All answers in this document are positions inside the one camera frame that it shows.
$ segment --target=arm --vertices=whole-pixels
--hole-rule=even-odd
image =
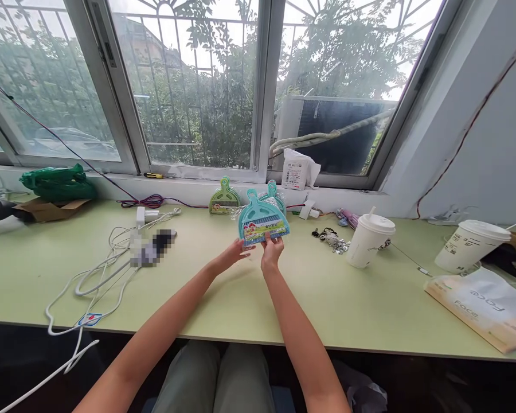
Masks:
[[[216,276],[246,257],[235,240],[145,322],[74,412],[126,412],[139,387],[170,347]]]
[[[262,272],[308,412],[349,413],[350,406],[327,350],[277,266],[283,240],[272,240],[266,234],[266,242],[262,246]]]

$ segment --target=sky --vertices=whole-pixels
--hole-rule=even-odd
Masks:
[[[154,0],[145,0],[150,4],[155,4]],[[182,4],[185,0],[177,0],[176,6]],[[304,34],[304,27],[294,27],[291,24],[299,24],[302,23],[302,18],[304,16],[303,12],[314,14],[314,10],[318,9],[318,6],[321,8],[324,6],[326,0],[290,0],[293,4],[286,3],[285,12],[284,12],[284,30],[283,30],[283,40],[286,44],[287,51],[290,51],[290,45],[292,43],[293,33],[295,34],[295,38],[302,36]],[[363,6],[367,3],[370,3],[371,0],[354,0],[355,7]],[[4,4],[7,5],[16,5],[15,0],[3,0]],[[406,28],[403,32],[404,35],[411,34],[417,28],[421,27],[428,21],[432,20],[441,3],[442,0],[404,0],[404,7],[408,6],[409,2],[411,2],[410,11],[413,11],[417,7],[421,6],[418,11],[414,12],[407,20],[406,23],[412,24],[411,27]],[[110,7],[114,13],[123,13],[123,14],[137,14],[137,15],[146,15],[147,17],[143,17],[143,24],[157,37],[160,38],[159,31],[159,22],[155,17],[156,11],[154,8],[145,5],[143,2],[139,0],[109,0]],[[64,3],[62,0],[24,0],[22,3],[24,6],[37,6],[37,7],[52,7],[54,9],[64,9]],[[253,0],[251,2],[251,10],[258,14],[258,5],[259,0]],[[240,20],[239,9],[235,5],[235,0],[216,0],[216,4],[211,5],[212,9],[212,17],[218,19],[228,19],[228,20]],[[11,15],[13,17],[14,10],[10,9]],[[396,7],[390,16],[388,16],[386,20],[386,24],[389,27],[395,27],[398,23],[399,16],[399,7]],[[36,23],[37,20],[40,20],[41,17],[37,11],[30,11],[31,21]],[[168,5],[163,5],[159,9],[159,15],[168,17],[173,16],[173,12]],[[58,17],[53,11],[43,11],[42,16],[44,20],[49,26],[49,30],[55,36],[63,36],[63,29],[60,25]],[[60,12],[59,18],[63,24],[63,28],[68,37],[74,37],[75,32],[73,30],[72,24],[66,12]],[[140,21],[139,17],[130,17],[136,21]],[[17,20],[14,18],[15,24],[19,28],[23,28],[26,26],[24,20]],[[11,26],[9,21],[1,21],[0,23]],[[182,60],[191,66],[197,66],[199,68],[208,68],[210,69],[210,53],[202,48],[197,48],[197,62],[195,62],[194,50],[192,48],[186,46],[189,42],[189,34],[187,29],[191,25],[190,21],[178,21],[177,22],[177,31],[175,27],[174,20],[161,18],[160,25],[163,34],[163,41],[165,45],[171,49],[178,50],[178,42],[177,42],[177,33],[179,34],[179,51],[182,57]],[[228,29],[233,42],[238,45],[243,44],[243,24],[230,22],[228,23]],[[426,27],[424,30],[416,34],[417,38],[425,38],[428,34],[429,27]],[[215,57],[212,60],[213,65],[218,65],[218,61]],[[400,69],[409,75],[413,65],[411,63],[402,64]],[[393,89],[389,95],[384,96],[385,99],[388,100],[398,100],[401,96],[402,89],[397,88]]]

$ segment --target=person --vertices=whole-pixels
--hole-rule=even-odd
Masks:
[[[271,239],[269,233],[265,239],[260,267],[307,411],[349,413],[350,406],[327,351],[279,271],[283,240]],[[166,301],[130,339],[74,412],[128,411],[139,387],[210,284],[248,256],[241,253],[243,244],[243,240],[235,240]],[[260,347],[230,344],[220,362],[212,343],[189,341],[170,364],[153,412],[275,413],[268,367]]]

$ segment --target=teal dustpan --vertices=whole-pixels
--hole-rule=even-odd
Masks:
[[[267,198],[273,198],[277,202],[277,206],[283,213],[283,215],[287,216],[287,208],[285,207],[285,203],[277,196],[277,184],[274,180],[268,182],[268,193],[266,195],[258,198],[260,201],[266,200]]]
[[[245,247],[265,241],[269,231],[271,238],[290,233],[287,219],[275,206],[258,199],[256,189],[247,191],[249,201],[239,216],[239,237],[245,240]]]

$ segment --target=forearm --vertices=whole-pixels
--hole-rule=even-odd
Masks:
[[[210,262],[166,301],[130,339],[77,411],[127,411],[139,387],[197,307],[220,269]]]
[[[333,394],[335,398],[345,401],[327,351],[279,269],[272,267],[264,270],[264,278],[306,403],[310,402],[311,396],[320,399]]]
[[[111,369],[126,380],[143,383],[218,275],[210,263],[166,301],[130,339]]]

